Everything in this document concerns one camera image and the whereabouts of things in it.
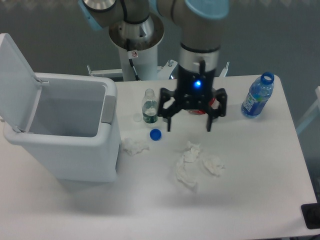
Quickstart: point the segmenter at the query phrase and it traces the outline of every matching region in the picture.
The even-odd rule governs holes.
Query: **plastic water bottle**
[[[142,115],[147,124],[154,124],[158,120],[157,107],[155,92],[153,89],[148,88],[145,90],[144,98],[142,99]]]
[[[274,90],[274,80],[275,76],[267,71],[252,83],[241,106],[243,115],[255,118],[261,113]]]

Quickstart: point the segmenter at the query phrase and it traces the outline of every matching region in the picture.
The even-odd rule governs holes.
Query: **crumpled paper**
[[[128,137],[122,141],[122,150],[127,152],[130,156],[141,153],[143,150],[149,150],[149,144],[142,140],[133,140]]]
[[[200,153],[200,144],[193,144],[190,141],[187,142],[187,151],[183,153],[183,160],[185,163],[194,163]]]
[[[175,175],[178,181],[184,183],[189,188],[194,188],[197,184],[196,179],[187,173],[183,156],[176,163]]]
[[[221,162],[221,159],[216,155],[210,155],[202,158],[202,163],[209,172],[219,177],[222,173],[222,169],[225,168],[225,165]]]
[[[201,153],[200,144],[193,144],[190,141],[186,144],[186,151],[182,154],[176,163],[175,175],[176,179],[184,183],[189,188],[194,188],[198,183],[195,177],[189,175],[186,171],[186,164],[194,164],[197,160],[201,160],[203,166],[213,175],[219,177],[225,165],[216,155],[203,155]]]

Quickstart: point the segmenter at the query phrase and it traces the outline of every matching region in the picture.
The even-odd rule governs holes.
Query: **open lid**
[[[0,116],[16,131],[28,132],[41,83],[8,33],[0,34]]]

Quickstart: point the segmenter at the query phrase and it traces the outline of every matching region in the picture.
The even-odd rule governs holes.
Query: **bottle label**
[[[154,124],[158,120],[157,116],[157,102],[147,101],[142,107],[143,120],[147,124]]]
[[[260,96],[253,96],[251,92],[246,96],[242,109],[247,115],[257,116],[261,113],[268,100],[262,100]]]

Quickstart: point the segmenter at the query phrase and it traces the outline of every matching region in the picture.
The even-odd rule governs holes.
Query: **gray floor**
[[[228,76],[275,73],[296,124],[320,86],[320,1],[230,0],[230,5],[217,72],[230,61]],[[163,22],[159,65],[178,59],[180,42],[179,28]],[[86,65],[92,70],[120,68],[108,29],[92,31],[77,0],[2,0],[0,33],[11,34],[35,72],[87,75]],[[320,177],[320,118],[299,140],[320,192],[315,184]]]

